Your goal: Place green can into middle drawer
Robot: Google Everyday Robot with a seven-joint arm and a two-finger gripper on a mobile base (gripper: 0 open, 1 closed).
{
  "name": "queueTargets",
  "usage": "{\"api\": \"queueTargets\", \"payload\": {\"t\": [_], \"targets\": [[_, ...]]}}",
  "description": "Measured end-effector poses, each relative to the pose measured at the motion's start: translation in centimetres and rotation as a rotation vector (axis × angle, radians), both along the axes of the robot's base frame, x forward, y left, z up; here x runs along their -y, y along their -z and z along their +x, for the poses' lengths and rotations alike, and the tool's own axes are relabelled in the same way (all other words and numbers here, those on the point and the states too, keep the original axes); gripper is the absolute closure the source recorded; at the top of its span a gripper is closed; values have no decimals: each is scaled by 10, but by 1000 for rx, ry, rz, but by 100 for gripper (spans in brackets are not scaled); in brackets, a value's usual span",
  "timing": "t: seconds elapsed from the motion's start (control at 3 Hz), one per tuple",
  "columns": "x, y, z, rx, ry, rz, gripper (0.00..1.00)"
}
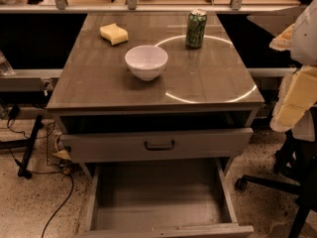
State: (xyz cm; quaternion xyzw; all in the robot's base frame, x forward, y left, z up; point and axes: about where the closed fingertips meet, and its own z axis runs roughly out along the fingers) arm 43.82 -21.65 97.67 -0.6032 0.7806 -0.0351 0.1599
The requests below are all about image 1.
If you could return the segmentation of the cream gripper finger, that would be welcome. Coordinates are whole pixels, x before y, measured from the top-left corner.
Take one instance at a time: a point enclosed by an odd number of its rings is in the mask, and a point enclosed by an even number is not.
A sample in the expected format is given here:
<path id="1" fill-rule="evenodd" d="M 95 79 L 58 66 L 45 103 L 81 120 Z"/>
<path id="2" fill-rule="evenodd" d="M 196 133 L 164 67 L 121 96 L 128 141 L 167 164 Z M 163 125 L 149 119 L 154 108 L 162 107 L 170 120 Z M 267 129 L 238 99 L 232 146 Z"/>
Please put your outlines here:
<path id="1" fill-rule="evenodd" d="M 317 102 L 317 67 L 304 65 L 282 80 L 273 108 L 270 128 L 276 132 L 292 129 Z"/>
<path id="2" fill-rule="evenodd" d="M 269 43 L 269 47 L 276 51 L 289 51 L 291 48 L 291 40 L 294 25 L 288 26 L 281 34 L 273 38 Z"/>

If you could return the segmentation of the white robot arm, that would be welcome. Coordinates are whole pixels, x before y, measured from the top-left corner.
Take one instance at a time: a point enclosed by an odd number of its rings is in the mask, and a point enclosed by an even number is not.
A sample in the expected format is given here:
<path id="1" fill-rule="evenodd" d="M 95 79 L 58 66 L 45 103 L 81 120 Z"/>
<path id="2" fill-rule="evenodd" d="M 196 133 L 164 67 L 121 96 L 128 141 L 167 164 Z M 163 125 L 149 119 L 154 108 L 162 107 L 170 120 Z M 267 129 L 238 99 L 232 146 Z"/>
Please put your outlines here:
<path id="1" fill-rule="evenodd" d="M 297 72 L 283 78 L 269 126 L 273 131 L 290 131 L 295 139 L 313 142 L 316 123 L 310 108 L 317 102 L 317 0 L 269 46 L 277 51 L 290 50 L 291 58 L 302 64 Z"/>

